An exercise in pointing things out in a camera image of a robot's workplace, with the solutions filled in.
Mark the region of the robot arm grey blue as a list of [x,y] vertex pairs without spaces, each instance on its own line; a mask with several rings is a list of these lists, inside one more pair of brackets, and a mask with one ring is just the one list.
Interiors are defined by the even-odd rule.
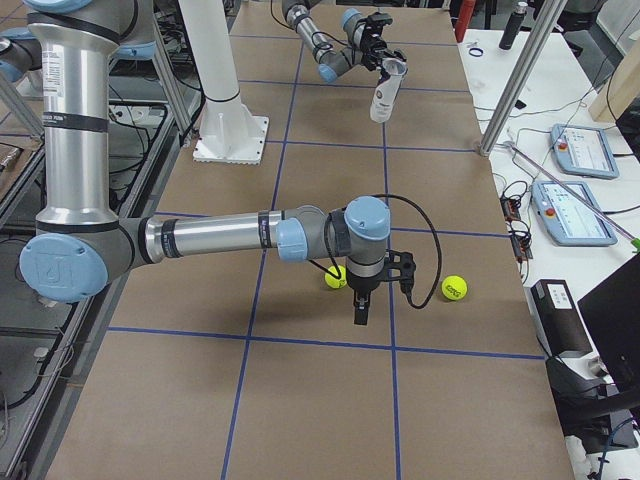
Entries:
[[[144,127],[110,118],[110,60],[150,60],[159,53],[153,1],[22,1],[28,9],[26,35],[1,37],[1,56],[28,45],[40,55],[44,108],[46,203],[35,220],[35,236],[23,247],[19,268],[38,294],[63,303],[100,293],[131,270],[167,258],[214,252],[277,248],[286,262],[308,261],[353,290],[354,323],[367,325],[371,293],[391,281],[390,211],[372,196],[324,213],[315,206],[209,217],[196,220],[122,218],[155,138]],[[379,70],[375,100],[392,73],[404,67],[402,52],[388,50],[384,28],[393,20],[380,11],[343,13],[346,47],[336,51],[311,9],[318,1],[281,1],[285,27],[314,56],[320,76],[332,82],[356,65]],[[204,114],[195,159],[259,163],[267,117],[254,116],[240,97],[223,1],[179,1],[185,36],[200,80]],[[6,77],[19,79],[15,60],[1,60]],[[112,169],[111,124],[139,136],[140,160]]]
[[379,70],[381,82],[392,75],[403,78],[407,73],[407,58],[401,50],[390,50],[383,39],[383,29],[393,23],[387,13],[374,12],[364,16],[350,8],[343,13],[341,28],[346,34],[346,45],[337,50],[328,33],[313,21],[311,8],[318,1],[283,1],[281,10],[287,26],[294,30],[311,51],[318,64],[320,77],[332,83],[361,65],[369,71]]

